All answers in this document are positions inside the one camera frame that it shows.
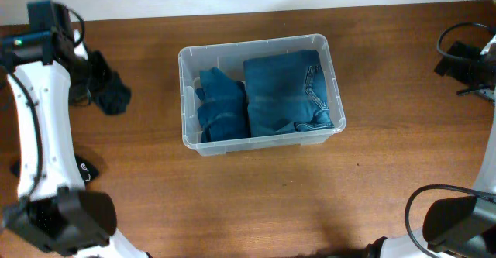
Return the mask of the small black garment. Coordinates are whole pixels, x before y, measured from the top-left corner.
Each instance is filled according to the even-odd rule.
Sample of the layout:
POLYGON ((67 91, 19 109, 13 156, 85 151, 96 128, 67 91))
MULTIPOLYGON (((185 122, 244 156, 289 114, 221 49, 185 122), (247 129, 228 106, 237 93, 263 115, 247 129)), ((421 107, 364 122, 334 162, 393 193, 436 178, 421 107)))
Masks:
POLYGON ((132 92, 123 84, 100 51, 92 51, 88 59, 78 58, 70 66, 69 104, 95 104, 105 115, 121 115, 129 105, 132 92))

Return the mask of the medium blue jeans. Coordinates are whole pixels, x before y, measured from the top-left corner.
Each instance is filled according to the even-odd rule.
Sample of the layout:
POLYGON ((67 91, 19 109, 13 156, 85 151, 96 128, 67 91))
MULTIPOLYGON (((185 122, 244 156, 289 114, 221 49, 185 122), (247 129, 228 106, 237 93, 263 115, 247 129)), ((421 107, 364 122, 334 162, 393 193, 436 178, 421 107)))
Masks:
POLYGON ((243 62, 251 135, 332 129, 319 53, 258 57, 243 62))

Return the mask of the dark blue taped knit garment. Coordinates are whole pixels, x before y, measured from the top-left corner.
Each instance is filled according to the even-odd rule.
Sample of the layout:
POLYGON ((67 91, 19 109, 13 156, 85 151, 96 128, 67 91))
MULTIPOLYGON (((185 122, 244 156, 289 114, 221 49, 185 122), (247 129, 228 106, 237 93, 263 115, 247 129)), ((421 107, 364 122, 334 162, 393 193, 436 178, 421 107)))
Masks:
POLYGON ((202 128, 201 142, 250 138, 245 85, 227 77, 220 69, 200 71, 201 87, 195 93, 202 128))

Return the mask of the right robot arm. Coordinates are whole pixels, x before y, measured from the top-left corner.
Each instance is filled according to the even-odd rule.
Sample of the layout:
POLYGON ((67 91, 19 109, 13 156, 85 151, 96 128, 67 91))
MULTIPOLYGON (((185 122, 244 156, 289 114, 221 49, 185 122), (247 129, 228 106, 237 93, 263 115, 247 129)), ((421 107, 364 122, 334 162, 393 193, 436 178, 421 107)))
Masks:
MULTIPOLYGON (((476 93, 495 100, 495 41, 483 49, 455 42, 436 65, 435 72, 448 75, 467 87, 460 95, 476 93)), ((404 213, 406 235, 379 238, 367 245, 363 256, 385 257, 493 257, 495 255, 495 134, 489 136, 480 171, 472 188, 430 184, 409 197, 404 213), (409 221, 413 201, 422 192, 446 190, 457 198, 435 201, 423 226, 412 229, 409 221)))

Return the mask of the large black garment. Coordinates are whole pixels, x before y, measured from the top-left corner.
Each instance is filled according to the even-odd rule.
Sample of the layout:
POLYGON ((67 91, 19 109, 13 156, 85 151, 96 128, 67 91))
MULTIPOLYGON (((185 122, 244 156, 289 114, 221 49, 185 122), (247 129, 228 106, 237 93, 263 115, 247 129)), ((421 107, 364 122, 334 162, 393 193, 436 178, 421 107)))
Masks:
MULTIPOLYGON (((99 175, 99 170, 85 158, 76 155, 75 160, 80 172, 81 178, 85 184, 89 184, 94 181, 99 175)), ((20 160, 17 160, 10 166, 10 172, 17 178, 20 178, 20 160)))

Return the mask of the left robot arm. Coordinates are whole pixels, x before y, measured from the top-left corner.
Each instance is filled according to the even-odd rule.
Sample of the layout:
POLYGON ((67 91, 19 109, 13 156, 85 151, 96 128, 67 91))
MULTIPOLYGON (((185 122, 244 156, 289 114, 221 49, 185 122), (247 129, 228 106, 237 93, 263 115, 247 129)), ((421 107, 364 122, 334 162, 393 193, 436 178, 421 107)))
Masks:
POLYGON ((120 115, 131 91, 75 30, 75 11, 53 0, 27 5, 29 31, 1 40, 1 66, 12 90, 20 141, 18 201, 2 225, 45 253, 143 257, 118 229, 115 206, 86 185, 98 171, 77 156, 69 108, 97 105, 120 115))

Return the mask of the clear plastic storage bin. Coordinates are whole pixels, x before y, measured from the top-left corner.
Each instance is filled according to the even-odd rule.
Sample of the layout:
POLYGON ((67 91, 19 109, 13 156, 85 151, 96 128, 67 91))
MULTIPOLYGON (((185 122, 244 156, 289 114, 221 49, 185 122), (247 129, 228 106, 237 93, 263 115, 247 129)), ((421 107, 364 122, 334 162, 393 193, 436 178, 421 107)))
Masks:
POLYGON ((196 150, 204 157, 276 146, 320 144, 346 128, 346 116, 329 50, 329 42, 322 34, 314 33, 239 43, 187 46, 178 54, 178 66, 182 140, 187 148, 196 150), (329 114, 335 126, 333 129, 231 139, 220 142, 203 143, 201 141, 202 127, 198 121, 198 108, 201 106, 201 100, 195 92, 201 87, 201 71, 217 67, 227 77, 235 81, 245 81, 243 72, 245 60, 293 53, 298 50, 316 50, 319 53, 325 76, 329 114))

